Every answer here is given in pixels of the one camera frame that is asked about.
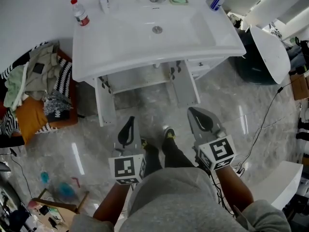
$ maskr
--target marble floor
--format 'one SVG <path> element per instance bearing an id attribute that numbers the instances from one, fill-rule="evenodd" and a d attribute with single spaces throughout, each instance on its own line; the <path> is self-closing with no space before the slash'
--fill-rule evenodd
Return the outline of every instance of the marble floor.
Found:
<path id="1" fill-rule="evenodd" d="M 289 83 L 286 77 L 284 85 Z M 229 61 L 223 62 L 196 81 L 201 104 L 198 106 L 215 113 L 231 134 L 238 154 L 246 156 L 253 136 L 261 126 L 267 108 L 279 85 L 257 86 L 245 83 Z M 31 194 L 37 197 L 47 187 L 61 201 L 58 186 L 70 184 L 78 204 L 86 190 L 90 191 L 84 211 L 92 215 L 114 181 L 110 177 L 108 157 L 112 151 L 114 126 L 101 128 L 96 112 L 95 94 L 86 83 L 78 85 L 78 112 L 86 118 L 77 125 L 54 133 L 36 135 L 27 146 L 15 148 L 16 160 L 22 165 Z M 142 136 L 160 146 L 162 126 L 170 125 L 176 132 L 176 143 L 194 161 L 191 149 L 194 137 L 187 119 L 187 108 L 178 108 L 171 84 L 161 84 L 120 93 L 115 96 L 118 121 L 129 115 L 139 120 Z M 291 86 L 275 98 L 266 117 L 262 132 L 247 160 L 248 170 L 241 177 L 249 186 L 263 180 L 282 160 L 296 162 L 302 157 L 302 143 L 296 142 L 295 132 L 299 116 L 299 102 L 295 102 Z M 244 160 L 239 156 L 233 165 Z M 7 177 L 24 203 L 30 200 L 29 191 L 20 167 L 9 156 L 2 156 L 12 169 Z M 40 174 L 48 172 L 50 181 L 44 184 Z"/>

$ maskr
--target black pants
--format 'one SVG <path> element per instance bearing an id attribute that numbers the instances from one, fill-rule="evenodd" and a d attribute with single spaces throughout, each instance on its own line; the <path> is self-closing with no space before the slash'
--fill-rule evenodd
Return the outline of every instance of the black pants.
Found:
<path id="1" fill-rule="evenodd" d="M 299 128 L 300 129 L 309 130 L 309 123 L 302 122 L 300 124 Z M 309 133 L 308 132 L 299 132 L 298 134 L 296 134 L 296 138 L 309 141 Z"/>
<path id="2" fill-rule="evenodd" d="M 159 160 L 159 150 L 153 145 L 146 145 L 146 169 L 144 177 L 153 172 L 162 169 Z M 174 139 L 164 139 L 162 144 L 162 151 L 165 155 L 165 168 L 190 168 L 194 167 L 192 162 L 183 154 L 177 147 Z"/>

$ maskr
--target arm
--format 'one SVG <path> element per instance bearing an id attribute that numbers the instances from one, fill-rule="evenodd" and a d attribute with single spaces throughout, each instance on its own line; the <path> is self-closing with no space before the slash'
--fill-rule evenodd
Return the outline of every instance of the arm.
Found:
<path id="1" fill-rule="evenodd" d="M 230 166 L 220 168 L 216 173 L 225 198 L 233 211 L 234 205 L 242 212 L 253 203 L 251 191 Z"/>
<path id="2" fill-rule="evenodd" d="M 95 211 L 93 218 L 100 221 L 109 221 L 115 225 L 124 207 L 130 186 L 116 183 Z"/>

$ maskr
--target sink basin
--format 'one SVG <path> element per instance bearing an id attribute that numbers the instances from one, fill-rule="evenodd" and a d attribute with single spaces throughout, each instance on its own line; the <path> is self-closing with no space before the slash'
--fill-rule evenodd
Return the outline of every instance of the sink basin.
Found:
<path id="1" fill-rule="evenodd" d="M 73 79 L 85 81 L 155 63 L 214 54 L 242 56 L 244 47 L 222 9 L 206 0 L 111 0 L 108 14 L 86 7 L 87 26 L 76 24 Z"/>

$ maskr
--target green soap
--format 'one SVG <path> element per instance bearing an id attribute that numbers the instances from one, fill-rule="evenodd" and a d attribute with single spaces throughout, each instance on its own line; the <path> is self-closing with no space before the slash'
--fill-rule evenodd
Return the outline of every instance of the green soap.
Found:
<path id="1" fill-rule="evenodd" d="M 169 0 L 173 4 L 187 4 L 188 0 Z"/>

